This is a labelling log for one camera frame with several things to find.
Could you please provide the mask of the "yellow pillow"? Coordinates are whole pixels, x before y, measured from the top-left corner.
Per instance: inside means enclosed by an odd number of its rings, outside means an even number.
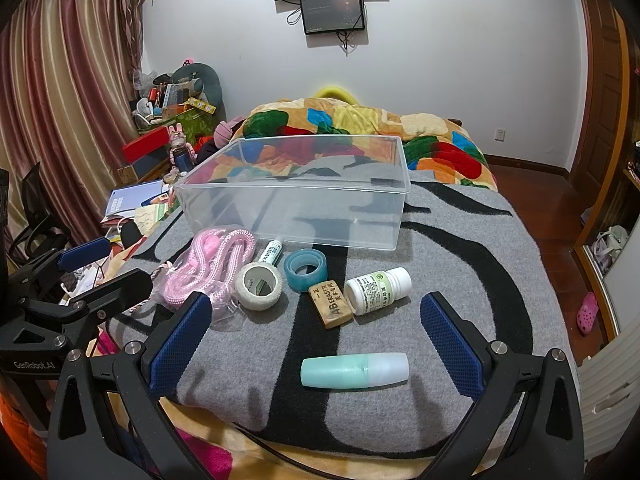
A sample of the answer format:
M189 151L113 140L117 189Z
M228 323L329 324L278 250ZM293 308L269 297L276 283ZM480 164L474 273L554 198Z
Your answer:
M337 86L323 87L314 94L314 97L317 99L336 99L349 105L358 105L358 101L351 93Z

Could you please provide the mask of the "white gauze tape roll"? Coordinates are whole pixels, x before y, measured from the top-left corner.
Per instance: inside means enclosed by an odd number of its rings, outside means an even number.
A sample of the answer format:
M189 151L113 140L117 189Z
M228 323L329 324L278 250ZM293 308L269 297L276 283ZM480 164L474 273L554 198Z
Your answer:
M272 308L280 299L282 275L270 263L247 263L233 282L234 296L245 310L262 312Z

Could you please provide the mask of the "blue tape roll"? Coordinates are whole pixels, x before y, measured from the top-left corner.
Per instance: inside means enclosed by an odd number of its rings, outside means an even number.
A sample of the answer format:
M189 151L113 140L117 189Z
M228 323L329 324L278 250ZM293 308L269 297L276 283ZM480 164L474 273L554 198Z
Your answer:
M299 249L289 254L283 263L288 287L294 292L306 292L311 286L328 279L326 255L318 249Z

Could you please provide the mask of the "grey neck pillow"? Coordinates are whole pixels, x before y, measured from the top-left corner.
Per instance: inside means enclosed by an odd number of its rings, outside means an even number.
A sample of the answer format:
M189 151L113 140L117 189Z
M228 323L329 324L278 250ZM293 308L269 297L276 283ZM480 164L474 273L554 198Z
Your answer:
M213 106L220 107L222 104L222 88L216 70L204 63L186 64L175 70L171 75L171 80L177 82L186 80L194 81L192 84L196 94L203 93L206 101Z

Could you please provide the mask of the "small white green tube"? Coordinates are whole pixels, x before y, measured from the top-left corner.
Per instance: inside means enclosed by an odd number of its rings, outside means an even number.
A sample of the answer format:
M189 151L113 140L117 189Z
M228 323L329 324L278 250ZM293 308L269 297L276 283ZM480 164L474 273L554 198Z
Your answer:
M277 266L282 255L283 245L280 240L270 240L264 250L260 253L257 261Z

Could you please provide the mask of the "pink bunny water bottle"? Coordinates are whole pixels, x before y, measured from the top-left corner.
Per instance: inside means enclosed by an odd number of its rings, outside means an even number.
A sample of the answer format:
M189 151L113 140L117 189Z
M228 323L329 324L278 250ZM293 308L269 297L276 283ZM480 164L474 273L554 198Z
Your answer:
M180 122L168 127L169 159L171 166L179 172L189 172L195 166L196 154L192 145L186 140Z

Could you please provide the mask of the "blue white notebook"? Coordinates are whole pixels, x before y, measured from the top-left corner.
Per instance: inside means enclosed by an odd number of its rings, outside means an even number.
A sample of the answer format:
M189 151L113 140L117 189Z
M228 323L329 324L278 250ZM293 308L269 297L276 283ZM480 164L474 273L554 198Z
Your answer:
M144 182L126 188L116 188L111 192L104 211L105 217L120 214L122 211L134 210L143 202L162 194L168 190L168 185L162 180Z

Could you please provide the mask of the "red box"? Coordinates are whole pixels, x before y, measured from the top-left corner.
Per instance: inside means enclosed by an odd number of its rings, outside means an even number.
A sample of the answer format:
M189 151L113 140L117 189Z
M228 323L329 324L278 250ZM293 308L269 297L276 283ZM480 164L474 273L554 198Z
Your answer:
M151 130L150 132L143 133L136 140L133 140L122 147L122 154L125 157L127 164L132 164L139 158L150 154L162 148L169 143L169 133L166 126L160 126Z

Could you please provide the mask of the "mint green lotion bottle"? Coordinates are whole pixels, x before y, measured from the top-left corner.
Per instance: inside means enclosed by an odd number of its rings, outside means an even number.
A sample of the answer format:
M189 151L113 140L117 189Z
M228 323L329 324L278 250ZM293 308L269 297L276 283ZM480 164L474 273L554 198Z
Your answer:
M331 390L380 388L406 382L409 362L402 352L345 354L304 359L303 386Z

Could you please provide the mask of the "striped pink curtain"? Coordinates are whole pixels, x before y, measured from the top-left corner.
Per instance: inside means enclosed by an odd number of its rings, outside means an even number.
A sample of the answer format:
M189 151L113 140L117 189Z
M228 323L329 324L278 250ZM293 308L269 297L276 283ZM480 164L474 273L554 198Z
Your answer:
M1 32L1 166L9 230L26 224L21 182L33 166L76 243L101 233L134 140L122 0L22 0Z

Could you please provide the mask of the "pink knit hat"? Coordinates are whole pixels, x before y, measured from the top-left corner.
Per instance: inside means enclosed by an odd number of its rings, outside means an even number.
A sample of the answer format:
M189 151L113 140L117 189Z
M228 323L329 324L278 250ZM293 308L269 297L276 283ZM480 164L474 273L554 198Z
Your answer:
M213 140L216 148L224 148L245 122L245 116L238 116L226 122L223 120L215 128Z

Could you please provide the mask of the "colourful patchwork quilt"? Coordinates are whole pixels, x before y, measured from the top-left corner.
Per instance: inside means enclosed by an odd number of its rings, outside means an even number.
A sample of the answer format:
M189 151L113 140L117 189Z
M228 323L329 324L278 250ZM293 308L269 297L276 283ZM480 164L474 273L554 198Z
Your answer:
M254 108L231 141L307 134L397 136L409 169L431 171L440 183L497 188L484 154L465 128L434 114L397 115L384 108L349 105L336 99L281 100ZM213 136L198 144L202 159L217 150Z

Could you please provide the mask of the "pink croc shoe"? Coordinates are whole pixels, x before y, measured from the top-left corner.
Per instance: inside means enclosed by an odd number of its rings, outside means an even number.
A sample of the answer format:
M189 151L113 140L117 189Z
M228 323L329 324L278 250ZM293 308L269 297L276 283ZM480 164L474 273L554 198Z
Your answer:
M597 321L599 306L596 295L593 292L588 294L582 300L582 305L576 314L576 323L578 330L587 336L593 330L594 323Z

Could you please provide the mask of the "white pill bottle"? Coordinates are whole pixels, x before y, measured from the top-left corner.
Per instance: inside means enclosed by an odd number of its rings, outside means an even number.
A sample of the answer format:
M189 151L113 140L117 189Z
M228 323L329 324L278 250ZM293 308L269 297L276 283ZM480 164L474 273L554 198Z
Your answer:
M391 306L406 298L412 279L405 268L376 271L351 278L345 283L344 295L354 315L366 315Z

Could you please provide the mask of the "small wall monitor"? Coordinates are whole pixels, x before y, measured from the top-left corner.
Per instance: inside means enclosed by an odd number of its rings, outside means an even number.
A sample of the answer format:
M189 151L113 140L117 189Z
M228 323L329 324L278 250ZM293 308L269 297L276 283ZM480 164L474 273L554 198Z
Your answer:
M306 35L366 28L363 0L300 0Z

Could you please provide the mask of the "white sneakers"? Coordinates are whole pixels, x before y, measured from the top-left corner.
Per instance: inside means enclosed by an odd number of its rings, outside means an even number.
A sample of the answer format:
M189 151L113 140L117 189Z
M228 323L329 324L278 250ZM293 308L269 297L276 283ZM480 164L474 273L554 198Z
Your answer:
M598 234L590 250L602 274L615 263L628 240L628 232L623 226L610 226Z

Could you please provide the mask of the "wooden stamp block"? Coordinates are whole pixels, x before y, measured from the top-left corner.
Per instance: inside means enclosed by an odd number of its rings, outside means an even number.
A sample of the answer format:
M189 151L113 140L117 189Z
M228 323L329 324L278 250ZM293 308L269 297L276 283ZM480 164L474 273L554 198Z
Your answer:
M341 326L352 320L354 316L340 286L336 281L324 281L312 285L308 294L316 307L323 326L330 328Z

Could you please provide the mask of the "wooden door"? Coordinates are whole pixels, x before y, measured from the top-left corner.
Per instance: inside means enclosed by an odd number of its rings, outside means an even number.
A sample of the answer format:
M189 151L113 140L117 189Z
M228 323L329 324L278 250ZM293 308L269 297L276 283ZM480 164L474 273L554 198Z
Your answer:
M580 0L587 37L587 92L582 130L572 167L572 185L593 205L612 162L624 117L624 67L628 63L625 25L611 0Z

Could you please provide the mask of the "clear plastic storage box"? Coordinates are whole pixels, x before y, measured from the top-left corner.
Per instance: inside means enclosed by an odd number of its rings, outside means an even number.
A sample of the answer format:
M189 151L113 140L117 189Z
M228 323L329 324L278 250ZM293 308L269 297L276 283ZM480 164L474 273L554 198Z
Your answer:
M410 178L397 136L239 138L175 186L193 232L239 226L261 240L393 250Z

